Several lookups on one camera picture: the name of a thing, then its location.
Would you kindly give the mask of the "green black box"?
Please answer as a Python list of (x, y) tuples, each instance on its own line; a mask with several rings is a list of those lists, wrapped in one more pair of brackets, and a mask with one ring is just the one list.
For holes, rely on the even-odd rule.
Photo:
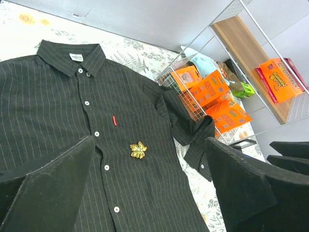
[(250, 98), (250, 96), (255, 94), (255, 91), (250, 84), (244, 82), (240, 82), (240, 84), (240, 90), (232, 90), (232, 94), (234, 97), (245, 99)]

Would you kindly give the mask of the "orange box right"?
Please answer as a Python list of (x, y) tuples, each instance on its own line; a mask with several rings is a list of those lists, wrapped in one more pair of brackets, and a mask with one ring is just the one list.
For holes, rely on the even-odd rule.
[(198, 84), (189, 89), (190, 93), (203, 107), (229, 91), (229, 86), (218, 70), (207, 75)]

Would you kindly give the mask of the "black brooch display box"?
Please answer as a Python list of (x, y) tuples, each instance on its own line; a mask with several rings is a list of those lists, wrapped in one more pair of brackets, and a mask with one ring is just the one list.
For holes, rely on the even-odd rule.
[(255, 144), (257, 144), (255, 140), (243, 139), (243, 140), (232, 143), (230, 146), (233, 147), (234, 149), (245, 149)]

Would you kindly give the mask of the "orange box left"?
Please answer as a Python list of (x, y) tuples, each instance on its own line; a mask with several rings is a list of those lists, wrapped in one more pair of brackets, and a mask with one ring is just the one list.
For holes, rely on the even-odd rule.
[(194, 65), (172, 71), (170, 74), (176, 81), (180, 92), (192, 88), (202, 80), (202, 77)]

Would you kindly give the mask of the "orange pink snack box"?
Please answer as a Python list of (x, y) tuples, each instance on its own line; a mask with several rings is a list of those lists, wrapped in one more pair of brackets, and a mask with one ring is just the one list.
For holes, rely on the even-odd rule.
[(255, 70), (275, 104), (305, 91), (280, 58), (272, 58)]

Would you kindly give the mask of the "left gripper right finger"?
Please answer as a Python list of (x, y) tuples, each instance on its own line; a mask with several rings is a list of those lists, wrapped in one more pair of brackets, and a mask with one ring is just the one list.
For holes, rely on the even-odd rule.
[(309, 177), (206, 139), (207, 161), (228, 232), (307, 232)]

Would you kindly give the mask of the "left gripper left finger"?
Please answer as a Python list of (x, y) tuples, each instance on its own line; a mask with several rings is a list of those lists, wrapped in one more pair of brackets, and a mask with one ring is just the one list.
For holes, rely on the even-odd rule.
[(71, 232), (89, 174), (93, 136), (0, 173), (2, 232)]

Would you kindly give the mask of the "gold brooch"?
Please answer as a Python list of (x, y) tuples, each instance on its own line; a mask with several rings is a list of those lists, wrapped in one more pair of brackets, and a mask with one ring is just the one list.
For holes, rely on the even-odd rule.
[(142, 159), (145, 156), (145, 151), (147, 150), (147, 147), (141, 142), (138, 141), (137, 144), (131, 144), (131, 157)]

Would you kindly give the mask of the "floral tablecloth mat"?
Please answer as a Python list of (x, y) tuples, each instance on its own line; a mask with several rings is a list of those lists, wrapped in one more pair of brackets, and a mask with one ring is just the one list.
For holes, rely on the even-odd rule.
[[(48, 18), (47, 14), (32, 13), (27, 8), (18, 9), (9, 2), (0, 5), (1, 62), (35, 55), (43, 40), (57, 44), (99, 44), (107, 59), (153, 81), (162, 72), (166, 62), (174, 58), (174, 54), (162, 49), (146, 53), (143, 45), (131, 39), (119, 40), (104, 32), (95, 34), (86, 26), (67, 24), (65, 20), (56, 22)], [(208, 227), (207, 232), (224, 232), (226, 228), (218, 200), (207, 200), (210, 193), (215, 193), (212, 180), (205, 179), (185, 161), (188, 146), (180, 143), (175, 146), (195, 203)]]

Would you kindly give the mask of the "black pinstriped shirt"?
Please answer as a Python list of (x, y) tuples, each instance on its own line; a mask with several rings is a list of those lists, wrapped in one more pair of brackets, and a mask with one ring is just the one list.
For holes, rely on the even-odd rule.
[[(210, 180), (210, 116), (195, 122), (175, 89), (106, 58), (99, 44), (41, 41), (33, 56), (0, 64), (0, 168), (37, 160), (93, 136), (76, 232), (206, 232), (182, 170)], [(146, 147), (131, 157), (131, 144)]]

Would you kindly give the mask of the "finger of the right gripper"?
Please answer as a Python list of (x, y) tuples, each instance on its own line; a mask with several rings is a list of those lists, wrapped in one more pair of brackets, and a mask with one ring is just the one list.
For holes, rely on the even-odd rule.
[(294, 157), (301, 159), (309, 158), (308, 142), (279, 142), (273, 141), (270, 146), (285, 157)]
[(269, 155), (267, 161), (274, 166), (280, 167), (282, 169), (299, 173), (299, 174), (308, 174), (309, 173), (309, 160), (294, 158), (294, 157), (285, 157), (285, 156), (275, 156)]

